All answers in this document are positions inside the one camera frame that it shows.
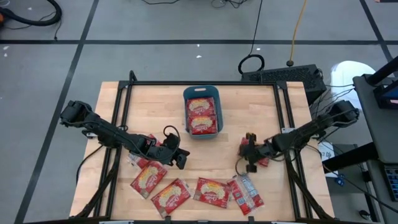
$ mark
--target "red snack package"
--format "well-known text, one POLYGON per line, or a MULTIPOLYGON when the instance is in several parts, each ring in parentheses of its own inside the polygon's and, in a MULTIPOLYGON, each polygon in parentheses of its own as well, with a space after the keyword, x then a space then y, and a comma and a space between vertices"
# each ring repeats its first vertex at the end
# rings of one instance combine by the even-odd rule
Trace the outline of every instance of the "red snack package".
POLYGON ((191 134, 216 134, 216 116, 195 116, 188 118, 188 128, 191 134))
MULTIPOLYGON (((161 145, 161 142, 160 141, 158 141, 156 138, 155 138, 155 136, 153 136, 152 134, 150 134, 150 135, 148 135, 148 137, 150 137, 151 139, 155 139, 156 140, 156 146, 160 146, 161 145)), ((134 155, 134 154, 129 154, 129 158, 130 158, 130 160, 131 160, 131 164, 132 165, 134 165, 134 166, 138 166, 138 167, 140 167, 141 169, 143 169, 147 164, 148 164, 148 160, 147 159, 144 159, 144 158, 142 158, 142 157, 139 157, 139 156, 137 156, 137 155, 134 155)))
POLYGON ((187 100, 188 116, 208 116, 215 115, 214 98, 196 98, 187 100))
POLYGON ((231 188, 227 184, 199 177, 193 199, 226 208, 230 193, 231 188))
POLYGON ((166 173, 167 170, 162 164, 150 161, 130 186, 144 198, 147 198, 166 173))
POLYGON ((188 185, 180 179, 175 179, 165 189, 152 197, 151 200, 162 218, 164 218, 190 197, 188 185))
POLYGON ((243 215, 247 215, 264 205, 264 202, 247 175, 237 176, 229 180, 228 185, 231 187, 232 194, 236 203, 241 208, 243 215))
MULTIPOLYGON (((242 137, 241 144, 249 144, 249 140, 246 139, 245 137, 242 137)), ((267 167, 267 166, 268 166, 268 163, 269 163, 269 159, 268 159, 268 158, 263 158, 263 159, 260 159, 260 160, 258 161, 258 164, 259 164, 259 165, 262 165, 262 166, 264 166, 264 167, 267 167)))

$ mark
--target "wooden tabletop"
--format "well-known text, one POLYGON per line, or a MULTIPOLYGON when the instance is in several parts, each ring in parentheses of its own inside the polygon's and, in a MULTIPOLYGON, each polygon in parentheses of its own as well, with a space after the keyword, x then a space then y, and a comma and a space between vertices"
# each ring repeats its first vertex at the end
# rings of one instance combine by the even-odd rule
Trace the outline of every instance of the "wooden tabletop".
MULTIPOLYGON (((111 121, 117 82, 104 82, 101 86, 95 112, 103 119, 111 121)), ((195 189, 199 177, 226 182, 235 173, 234 165, 238 159, 236 153, 241 138, 246 132, 257 134, 257 139, 269 138, 280 132, 274 93, 271 86, 217 86, 220 92, 223 110, 224 128, 212 140, 193 140, 184 131, 184 101, 182 93, 187 86, 133 86, 127 117, 129 133, 153 134, 163 140, 163 128, 175 126, 181 134, 180 147, 188 150, 184 170, 170 167, 167 175, 154 189, 147 200, 135 192, 130 183, 138 171, 128 161, 128 151, 122 150, 118 182, 114 198, 113 220, 161 220, 150 198, 176 178, 184 179, 191 189, 195 189)), ((311 120, 307 99, 302 83, 288 83, 290 103, 297 127, 311 120)), ((118 122, 121 120, 123 101, 118 122)), ((280 93, 284 121, 287 115, 283 94, 280 93)), ((318 147, 316 142, 310 145, 318 147)), ((99 146, 96 139, 88 140, 85 156, 99 146)), ((102 149, 88 159, 81 168, 75 197, 70 215, 76 215, 87 204, 98 188, 105 150, 102 149)), ((320 156, 309 147, 301 152, 307 187, 325 211, 333 216, 333 208, 326 184, 320 156)), ((244 171, 245 162, 239 170, 244 171)), ((284 162, 270 161, 268 167, 258 167, 256 174, 249 175, 258 189, 265 206, 254 214, 256 221, 293 221, 292 200, 284 162)), ((301 216, 305 216, 302 194, 297 188, 301 216)), ((101 214, 105 214, 108 191, 104 193, 101 214)), ((188 199, 171 214, 172 220, 247 220, 235 201, 230 201, 228 208, 220 208, 203 202, 188 199)))

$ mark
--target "blue container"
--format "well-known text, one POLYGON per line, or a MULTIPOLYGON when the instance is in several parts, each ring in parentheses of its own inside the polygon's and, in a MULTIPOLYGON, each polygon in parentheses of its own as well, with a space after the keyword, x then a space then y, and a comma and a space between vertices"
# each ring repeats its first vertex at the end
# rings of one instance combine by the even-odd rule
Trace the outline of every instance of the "blue container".
POLYGON ((204 85, 204 86, 191 86, 184 90, 184 108, 185 108, 185 129, 189 132, 188 129, 188 111, 187 111, 187 101, 195 98, 203 98, 203 97, 213 97, 215 103, 216 110, 216 118, 217 118, 217 133, 216 134, 191 134, 193 139, 211 139, 217 136, 217 134, 223 129, 223 114, 221 112, 221 101, 220 94, 216 87, 212 85, 204 85))

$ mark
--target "black floor line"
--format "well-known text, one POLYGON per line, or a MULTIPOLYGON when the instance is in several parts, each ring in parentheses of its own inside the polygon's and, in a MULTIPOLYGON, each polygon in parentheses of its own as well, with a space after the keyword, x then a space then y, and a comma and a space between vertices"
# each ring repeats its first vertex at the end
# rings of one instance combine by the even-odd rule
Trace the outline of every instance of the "black floor line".
POLYGON ((90 29, 91 22, 93 21, 93 17, 94 17, 94 13, 95 13, 97 5, 98 5, 98 1, 99 0, 93 1, 93 5, 91 6, 90 13, 88 14, 85 28, 83 29, 83 33, 80 37, 80 43, 78 44, 78 47, 76 48, 75 56, 73 56, 73 60, 70 65, 68 75, 67 75, 67 77, 65 79, 65 83, 63 84, 63 87, 62 87, 60 98, 58 99, 58 103, 57 103, 57 106, 55 107, 55 111, 52 116, 49 129, 47 131, 47 134, 45 135, 44 142, 43 142, 42 148, 39 153, 39 157, 36 161, 36 165, 34 167, 32 176, 30 177, 30 181, 26 188, 24 198, 22 199, 22 203, 18 209, 18 213, 17 213, 16 219, 14 222, 16 224, 23 223, 25 220, 25 216, 26 216, 27 210, 29 208, 30 201, 32 200, 32 196, 33 196, 34 190, 36 188, 37 182, 39 181, 40 173, 42 171, 45 158, 47 157, 47 153, 49 151, 50 143, 51 143, 52 137, 54 135, 55 128, 57 127, 57 123, 59 120, 59 114, 61 113, 63 104, 67 97, 67 93, 68 93, 70 84, 72 82, 73 75, 75 74, 76 66, 78 64, 78 61, 79 61, 79 58, 81 55, 81 51, 83 50, 84 40, 87 37, 88 30, 90 29))
POLYGON ((386 57, 387 61, 390 62, 392 60, 392 55, 391 55, 390 51, 388 50, 386 41, 383 39, 383 36, 381 35, 379 28, 377 27, 376 21, 374 20, 372 13, 371 13, 368 5, 366 4, 366 1, 365 0, 359 0, 359 1, 362 5, 363 10, 365 11, 365 14, 369 20, 369 23, 371 24, 373 32, 376 35, 377 40, 380 43, 380 47, 381 47, 381 50, 383 51, 384 56, 386 57))
MULTIPOLYGON (((80 40, 0 40, 0 44, 79 44, 80 40)), ((84 40, 98 45, 251 44, 252 40, 84 40)), ((290 45, 291 40, 256 40, 255 44, 290 45)), ((296 45, 377 45, 378 40, 296 40, 296 45)))

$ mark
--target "black metal frame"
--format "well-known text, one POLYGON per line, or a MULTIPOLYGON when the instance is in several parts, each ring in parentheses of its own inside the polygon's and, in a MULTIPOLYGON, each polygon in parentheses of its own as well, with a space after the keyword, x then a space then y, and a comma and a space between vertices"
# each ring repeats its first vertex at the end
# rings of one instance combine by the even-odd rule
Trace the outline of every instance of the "black metal frame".
MULTIPOLYGON (((131 92, 132 92, 132 86, 133 85, 253 85, 253 86, 272 86, 274 90, 274 96, 275 96, 275 105, 276 105, 276 110, 278 114, 278 120, 279 120, 279 126, 280 130, 282 131, 282 128, 285 127, 284 124, 284 116, 282 112, 282 105, 280 103, 280 96, 279 96, 279 88, 282 89, 283 94, 284 94, 284 99, 285 99, 285 104, 286 104, 286 110, 287 110, 287 119, 289 120, 289 126, 291 128, 295 127, 294 124, 294 118, 293 118, 293 113, 292 113, 292 108, 290 105, 290 99, 289 99, 289 92, 287 89, 287 84, 286 82, 277 82, 277 83, 253 83, 253 82, 185 82, 185 81, 176 81, 176 82, 168 82, 168 81, 154 81, 154 82, 148 82, 148 81, 137 81, 135 75, 133 72, 130 72, 130 80, 129 81, 119 81, 118 85, 118 92, 116 93, 116 101, 114 105, 114 110, 113 110, 113 117, 112 117, 112 124, 117 123, 117 116, 119 113, 119 108, 121 104, 121 96, 123 93, 123 90, 127 88, 127 93, 126 93, 126 99, 124 102, 124 109, 123 109, 123 115, 121 118, 121 127, 125 128, 126 127, 126 121, 127 121, 127 114, 128 114, 128 109, 129 109, 129 102, 131 99, 131 92)), ((101 189, 98 189, 96 192, 95 196, 93 199, 97 199, 98 202, 95 205, 94 208, 94 213, 92 217, 87 217, 90 212, 85 212, 84 214, 87 214, 85 217, 73 217, 69 220, 53 220, 53 221, 47 221, 47 222, 38 222, 38 223, 45 223, 45 224, 59 224, 59 223, 98 223, 99 221, 110 221, 111 220, 111 214, 112 214, 112 209, 113 209, 113 202, 114 202, 114 195, 116 191, 116 182, 118 178, 118 170, 119 170, 119 163, 120 163, 120 158, 121 158, 121 148, 116 149, 116 155, 114 158, 113 166, 112 169, 109 173, 108 172, 108 167, 109 167, 109 161, 111 157, 111 151, 112 149, 106 149, 106 153, 104 156, 104 163, 102 167, 102 172, 101 172, 101 180, 100 180, 100 186, 101 189), (105 188, 108 185, 104 185, 104 183, 109 182, 108 180, 111 178, 110 181, 110 188, 109 188, 109 197, 108 201, 106 203, 106 213, 105 216, 100 216, 100 210, 101 210, 101 204, 102 204, 102 193, 104 192, 105 188)), ((296 163, 297 163, 297 171, 298 175, 303 182, 304 185, 306 185, 305 181, 305 175, 303 171, 303 164, 302 164, 302 159, 300 156, 299 151, 295 151, 295 156, 297 157, 296 163)), ((303 201, 305 204, 305 214, 306 218, 302 218, 300 215, 300 207, 298 203, 298 197, 297 197, 297 191, 295 187, 295 182, 292 180, 292 178, 289 177, 289 185, 290 185, 290 193, 292 196, 292 205, 293 205, 293 211, 294 211, 294 216, 295 216, 295 221, 296 222, 302 222, 302 223, 340 223, 340 224, 356 224, 354 222, 341 222, 341 221, 336 221, 336 220, 318 220, 318 219, 313 219, 312 217, 312 209, 311 206, 308 202, 308 200, 303 197, 303 201)), ((171 217, 166 217, 165 220, 162 221, 152 221, 152 220, 138 220, 134 221, 135 224, 144 224, 144 223, 166 223, 166 224, 171 224, 171 223, 179 223, 179 224, 191 224, 191 223, 214 223, 214 224, 224 224, 224 223, 234 223, 234 224, 271 224, 273 222, 262 222, 262 221, 255 221, 254 217, 248 217, 248 221, 171 221, 171 217)))

